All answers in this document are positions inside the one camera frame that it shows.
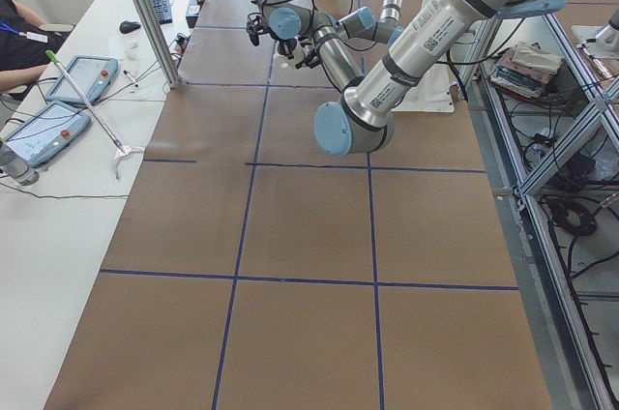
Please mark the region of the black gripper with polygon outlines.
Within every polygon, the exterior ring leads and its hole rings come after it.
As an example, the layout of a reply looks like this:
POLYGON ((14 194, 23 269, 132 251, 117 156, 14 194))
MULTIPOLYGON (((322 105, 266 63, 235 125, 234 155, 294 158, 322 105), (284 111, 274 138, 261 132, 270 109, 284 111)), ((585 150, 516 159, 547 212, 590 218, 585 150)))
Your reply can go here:
POLYGON ((295 57, 296 39, 278 40, 277 54, 283 56, 287 60, 292 60, 295 57))
POLYGON ((299 68, 315 68, 319 65, 319 57, 317 52, 309 41, 300 42, 301 49, 303 50, 302 61, 298 63, 299 68))

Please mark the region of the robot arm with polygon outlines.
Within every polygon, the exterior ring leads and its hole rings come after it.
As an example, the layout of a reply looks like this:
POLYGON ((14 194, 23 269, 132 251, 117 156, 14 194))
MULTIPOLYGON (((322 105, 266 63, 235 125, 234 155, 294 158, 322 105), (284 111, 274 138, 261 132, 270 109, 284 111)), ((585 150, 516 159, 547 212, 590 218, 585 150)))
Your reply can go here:
POLYGON ((246 32, 253 45, 270 36, 277 47, 274 63, 285 69, 320 67, 342 92, 359 84, 363 71, 347 44, 361 39, 391 44, 401 31, 402 0, 383 0, 380 16, 364 6, 336 19, 318 9, 315 0, 252 0, 257 11, 247 16, 246 32))
POLYGON ((429 0, 391 44, 382 59, 339 102, 321 104, 314 137, 334 156, 370 153, 393 135, 393 108, 421 81, 472 23, 544 15, 567 0, 429 0))

